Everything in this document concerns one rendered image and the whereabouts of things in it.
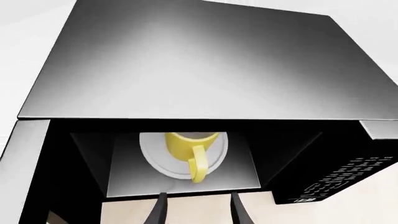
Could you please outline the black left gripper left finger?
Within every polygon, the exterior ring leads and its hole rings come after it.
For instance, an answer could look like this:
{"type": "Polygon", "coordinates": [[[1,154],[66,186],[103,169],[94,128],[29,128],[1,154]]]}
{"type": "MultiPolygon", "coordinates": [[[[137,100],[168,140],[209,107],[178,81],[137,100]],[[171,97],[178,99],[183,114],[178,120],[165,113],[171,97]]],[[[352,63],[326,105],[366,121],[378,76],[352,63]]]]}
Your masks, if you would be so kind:
{"type": "Polygon", "coordinates": [[[167,207],[167,194],[162,192],[159,194],[159,198],[144,224],[165,224],[167,218],[167,207]]]}

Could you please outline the black microwave oven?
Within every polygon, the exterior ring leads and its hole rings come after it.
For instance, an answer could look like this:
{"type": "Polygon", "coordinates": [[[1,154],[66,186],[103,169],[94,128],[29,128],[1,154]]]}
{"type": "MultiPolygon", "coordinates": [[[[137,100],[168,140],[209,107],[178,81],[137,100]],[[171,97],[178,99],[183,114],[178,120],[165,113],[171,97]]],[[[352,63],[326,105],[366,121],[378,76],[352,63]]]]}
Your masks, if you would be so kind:
{"type": "Polygon", "coordinates": [[[330,16],[203,0],[77,0],[18,120],[44,123],[36,197],[321,201],[398,163],[398,85],[330,16]],[[202,183],[144,158],[192,131],[227,139],[202,183]]]}

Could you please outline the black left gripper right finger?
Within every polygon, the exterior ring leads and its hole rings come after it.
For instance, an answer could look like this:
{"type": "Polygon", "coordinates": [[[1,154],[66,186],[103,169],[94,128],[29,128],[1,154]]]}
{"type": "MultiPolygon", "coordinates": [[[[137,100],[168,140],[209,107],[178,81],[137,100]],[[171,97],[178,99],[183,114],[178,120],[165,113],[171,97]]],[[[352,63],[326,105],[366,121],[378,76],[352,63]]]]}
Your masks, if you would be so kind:
{"type": "Polygon", "coordinates": [[[255,224],[247,213],[237,192],[231,193],[231,218],[233,224],[255,224]]]}

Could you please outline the yellow and white mug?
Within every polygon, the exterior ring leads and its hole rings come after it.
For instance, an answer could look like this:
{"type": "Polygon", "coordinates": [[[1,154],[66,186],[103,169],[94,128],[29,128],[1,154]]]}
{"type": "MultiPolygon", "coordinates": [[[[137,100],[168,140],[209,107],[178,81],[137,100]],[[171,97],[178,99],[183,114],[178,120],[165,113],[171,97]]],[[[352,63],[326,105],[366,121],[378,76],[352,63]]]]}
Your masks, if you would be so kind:
{"type": "Polygon", "coordinates": [[[219,132],[167,132],[167,150],[177,160],[187,162],[190,178],[199,183],[207,175],[209,164],[206,151],[220,135],[219,132]]]}

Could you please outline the white round microwave plate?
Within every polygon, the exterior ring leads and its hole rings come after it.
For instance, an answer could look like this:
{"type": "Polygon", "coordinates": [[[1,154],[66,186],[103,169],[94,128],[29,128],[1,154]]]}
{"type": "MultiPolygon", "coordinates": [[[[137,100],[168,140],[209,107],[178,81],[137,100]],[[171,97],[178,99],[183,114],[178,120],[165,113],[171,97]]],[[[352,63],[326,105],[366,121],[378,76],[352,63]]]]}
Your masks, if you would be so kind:
{"type": "MultiPolygon", "coordinates": [[[[140,133],[139,144],[142,154],[154,169],[174,179],[191,179],[188,163],[174,158],[169,153],[164,133],[140,133]]],[[[221,132],[206,151],[209,164],[208,174],[221,165],[227,155],[227,151],[228,134],[221,132]]]]}

